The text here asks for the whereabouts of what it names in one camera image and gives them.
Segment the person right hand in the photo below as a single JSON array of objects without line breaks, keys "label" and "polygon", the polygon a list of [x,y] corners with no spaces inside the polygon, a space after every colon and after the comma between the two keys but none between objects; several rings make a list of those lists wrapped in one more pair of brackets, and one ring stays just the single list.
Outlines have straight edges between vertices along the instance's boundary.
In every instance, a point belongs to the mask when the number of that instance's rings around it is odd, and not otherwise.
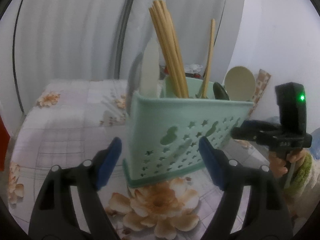
[{"label": "person right hand", "polygon": [[302,150],[294,150],[291,151],[285,159],[281,159],[278,157],[277,152],[268,151],[268,161],[269,161],[269,168],[273,174],[273,179],[268,184],[268,187],[273,189],[277,188],[278,185],[278,179],[283,177],[285,174],[287,174],[290,170],[290,168],[293,168],[293,172],[297,172],[298,169],[303,165],[304,160],[306,156],[308,155],[307,149]]}]

